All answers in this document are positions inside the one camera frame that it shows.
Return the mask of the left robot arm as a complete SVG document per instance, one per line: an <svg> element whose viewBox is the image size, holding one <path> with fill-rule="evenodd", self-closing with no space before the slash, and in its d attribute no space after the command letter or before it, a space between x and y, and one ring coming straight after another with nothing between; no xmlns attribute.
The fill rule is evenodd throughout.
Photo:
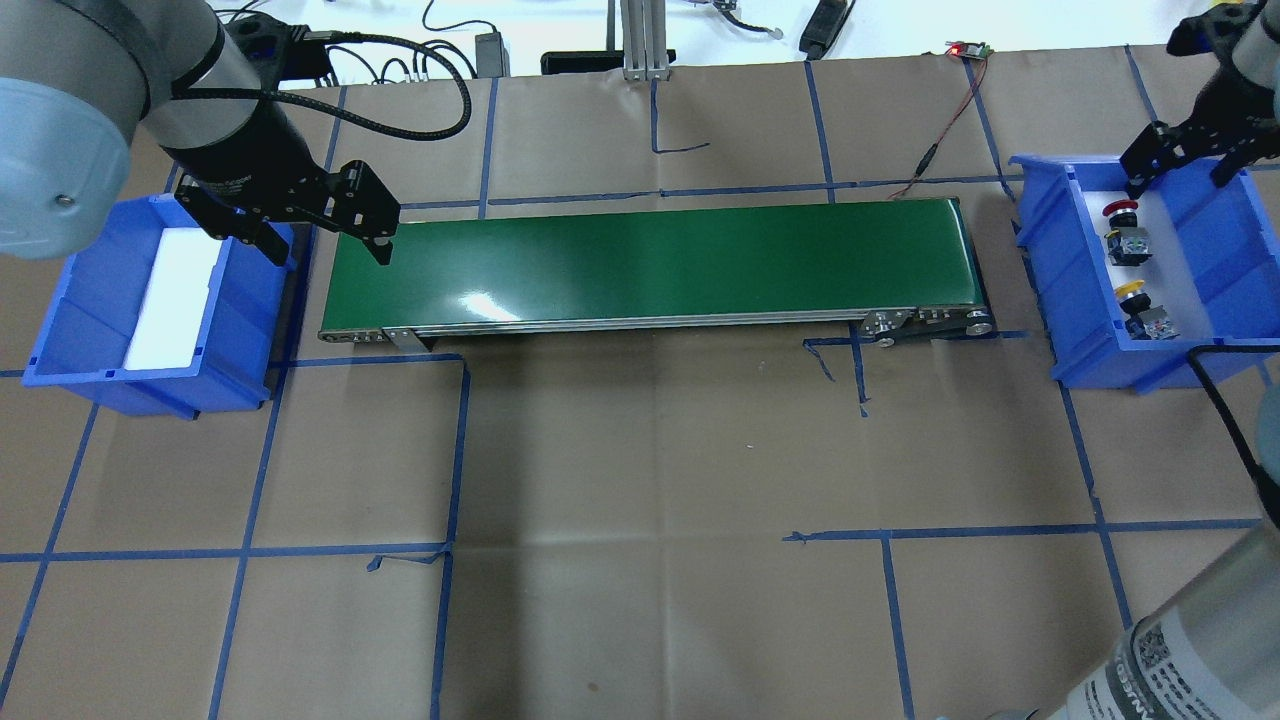
<svg viewBox="0 0 1280 720"><path fill-rule="evenodd" d="M401 208L364 161L326 170L201 1L3 4L3 252L92 245L131 173L138 129L178 165L173 197L215 240L291 258L283 224L364 242L390 261Z"/></svg>

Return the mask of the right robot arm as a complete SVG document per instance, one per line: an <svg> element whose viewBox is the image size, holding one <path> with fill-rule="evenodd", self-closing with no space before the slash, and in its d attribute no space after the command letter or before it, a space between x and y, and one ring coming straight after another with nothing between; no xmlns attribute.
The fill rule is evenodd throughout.
<svg viewBox="0 0 1280 720"><path fill-rule="evenodd" d="M247 564L219 719L1047 717L1160 591L1226 670L1277 643L1277 542L1199 392L1064 389L997 151L1106 151L1156 51L996 53L955 196L996 340L829 322L317 338L308 278L257 539L447 551Z"/></svg>

